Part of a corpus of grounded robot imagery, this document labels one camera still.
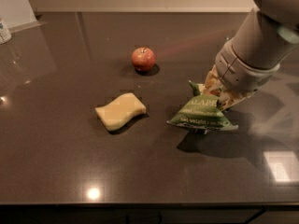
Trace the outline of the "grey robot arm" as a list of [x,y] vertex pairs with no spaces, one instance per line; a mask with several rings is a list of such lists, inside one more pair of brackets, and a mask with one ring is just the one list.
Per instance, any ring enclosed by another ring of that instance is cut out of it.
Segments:
[[299,0],[253,0],[254,8],[216,56],[205,81],[228,109],[252,96],[299,45]]

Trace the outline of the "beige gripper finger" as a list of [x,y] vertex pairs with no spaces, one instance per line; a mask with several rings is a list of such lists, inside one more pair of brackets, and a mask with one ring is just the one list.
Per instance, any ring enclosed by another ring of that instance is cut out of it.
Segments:
[[221,92],[222,92],[222,83],[219,79],[216,66],[213,66],[212,69],[206,75],[206,81],[204,84],[204,93],[221,96]]
[[254,91],[241,92],[221,89],[219,91],[218,108],[220,110],[227,110],[232,106],[235,106],[240,102],[250,98],[253,94]]

